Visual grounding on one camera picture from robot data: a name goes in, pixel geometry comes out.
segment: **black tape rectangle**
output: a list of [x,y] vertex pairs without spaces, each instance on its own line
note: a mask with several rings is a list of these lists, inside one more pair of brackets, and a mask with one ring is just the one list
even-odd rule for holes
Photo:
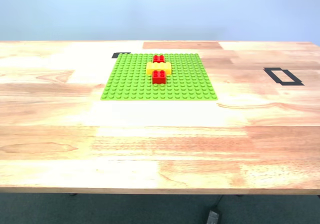
[[[289,70],[283,70],[280,67],[265,67],[264,71],[271,77],[276,83],[281,84],[282,86],[304,86],[302,81],[293,75]],[[282,81],[273,71],[283,71],[288,77],[293,81]]]

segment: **black tape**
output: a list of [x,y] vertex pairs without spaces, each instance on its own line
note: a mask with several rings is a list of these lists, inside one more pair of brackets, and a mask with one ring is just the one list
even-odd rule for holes
[[[276,83],[281,84],[282,86],[304,86],[302,81],[293,75],[289,70],[282,70],[280,67],[265,67],[264,71],[271,77]],[[288,77],[293,81],[282,81],[273,71],[283,71]]]
[[112,55],[112,58],[118,58],[119,54],[130,54],[131,52],[115,52]]

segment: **wood grain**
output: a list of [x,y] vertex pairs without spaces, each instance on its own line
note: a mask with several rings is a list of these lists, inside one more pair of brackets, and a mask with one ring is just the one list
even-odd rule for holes
[[[218,101],[100,101],[113,52],[198,53]],[[319,90],[310,42],[0,42],[0,192],[320,195]]]

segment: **red lego brick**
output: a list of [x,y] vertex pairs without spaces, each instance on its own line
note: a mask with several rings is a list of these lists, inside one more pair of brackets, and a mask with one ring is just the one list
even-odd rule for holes
[[165,56],[164,55],[154,55],[153,62],[154,63],[165,63]]
[[152,84],[166,84],[166,72],[164,70],[152,72]]

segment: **dark floor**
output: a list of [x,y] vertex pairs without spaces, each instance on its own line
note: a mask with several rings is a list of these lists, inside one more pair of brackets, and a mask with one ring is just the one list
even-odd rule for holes
[[[217,195],[0,193],[0,224],[205,224]],[[221,224],[320,224],[316,195],[226,195]]]

